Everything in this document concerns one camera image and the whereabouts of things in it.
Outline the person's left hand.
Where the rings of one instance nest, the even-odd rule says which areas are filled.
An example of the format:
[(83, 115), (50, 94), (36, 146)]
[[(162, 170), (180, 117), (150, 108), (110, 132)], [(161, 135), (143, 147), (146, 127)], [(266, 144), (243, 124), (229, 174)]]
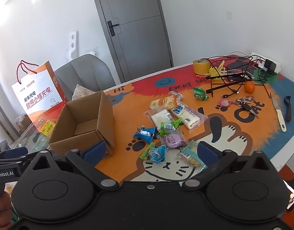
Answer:
[(12, 226), (11, 198), (7, 192), (0, 197), (0, 229), (9, 229)]

